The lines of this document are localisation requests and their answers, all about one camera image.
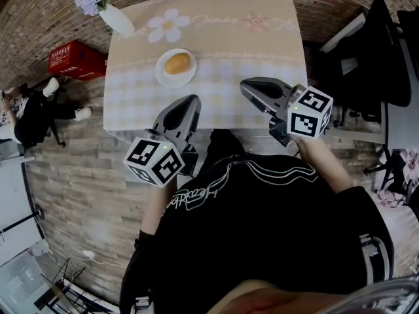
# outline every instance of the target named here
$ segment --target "sneaker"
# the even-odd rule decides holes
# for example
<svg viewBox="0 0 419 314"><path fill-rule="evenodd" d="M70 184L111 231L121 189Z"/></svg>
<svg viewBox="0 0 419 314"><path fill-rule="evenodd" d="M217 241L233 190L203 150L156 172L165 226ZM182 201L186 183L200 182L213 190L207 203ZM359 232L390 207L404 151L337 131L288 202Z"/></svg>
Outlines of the sneaker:
<svg viewBox="0 0 419 314"><path fill-rule="evenodd" d="M81 121L84 120L85 118L90 118L92 116L92 108L91 107L83 107L80 109L77 109L75 111L76 117L74 118L74 120L76 121Z"/></svg>
<svg viewBox="0 0 419 314"><path fill-rule="evenodd" d="M60 84L58 83L58 80L56 80L55 78L51 78L50 82L48 83L48 85L44 88L44 96L45 97L49 97L50 95L52 95L58 88L60 87Z"/></svg>

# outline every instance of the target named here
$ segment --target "flower bouquet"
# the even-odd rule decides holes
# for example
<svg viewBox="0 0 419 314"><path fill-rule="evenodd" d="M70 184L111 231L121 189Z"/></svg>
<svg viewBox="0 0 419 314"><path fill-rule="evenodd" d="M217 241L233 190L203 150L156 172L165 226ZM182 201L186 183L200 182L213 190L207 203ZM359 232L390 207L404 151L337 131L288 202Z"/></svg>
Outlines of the flower bouquet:
<svg viewBox="0 0 419 314"><path fill-rule="evenodd" d="M133 35L135 28L130 19L108 0L75 0L76 6L83 9L85 15L99 14L112 29L123 35Z"/></svg>

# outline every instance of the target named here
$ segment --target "black pole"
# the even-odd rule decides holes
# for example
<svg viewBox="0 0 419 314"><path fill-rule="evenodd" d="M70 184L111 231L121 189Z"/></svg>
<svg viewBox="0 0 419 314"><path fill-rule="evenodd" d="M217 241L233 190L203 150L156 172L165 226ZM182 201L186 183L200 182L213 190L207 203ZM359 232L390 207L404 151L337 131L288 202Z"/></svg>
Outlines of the black pole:
<svg viewBox="0 0 419 314"><path fill-rule="evenodd" d="M5 232L7 232L8 230L18 226L19 224L29 220L30 218L37 217L37 216L40 216L41 218L43 218L43 215L44 215L44 213L43 213L43 210L41 209L41 207L39 205L36 205L36 212L34 212L33 214L28 215L27 217L23 218L22 220L19 220L18 222L15 222L14 224L11 224L10 226L0 230L0 234L3 234Z"/></svg>

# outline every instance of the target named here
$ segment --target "vase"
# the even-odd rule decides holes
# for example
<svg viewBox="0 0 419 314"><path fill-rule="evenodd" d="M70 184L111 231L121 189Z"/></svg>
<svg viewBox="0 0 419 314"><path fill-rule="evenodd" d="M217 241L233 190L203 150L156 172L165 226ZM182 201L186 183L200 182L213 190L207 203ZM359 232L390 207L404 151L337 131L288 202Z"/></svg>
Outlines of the vase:
<svg viewBox="0 0 419 314"><path fill-rule="evenodd" d="M131 36L136 30L127 15L109 3L105 10L99 11L99 15L109 27L122 35Z"/></svg>

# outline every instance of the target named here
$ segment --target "red box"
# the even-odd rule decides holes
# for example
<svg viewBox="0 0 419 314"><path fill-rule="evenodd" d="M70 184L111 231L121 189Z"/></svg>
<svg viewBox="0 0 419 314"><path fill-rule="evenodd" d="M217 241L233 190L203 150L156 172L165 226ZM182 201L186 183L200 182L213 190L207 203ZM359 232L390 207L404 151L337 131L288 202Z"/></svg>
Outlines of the red box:
<svg viewBox="0 0 419 314"><path fill-rule="evenodd" d="M106 55L77 41L50 53L48 73L79 80L91 80L106 74Z"/></svg>

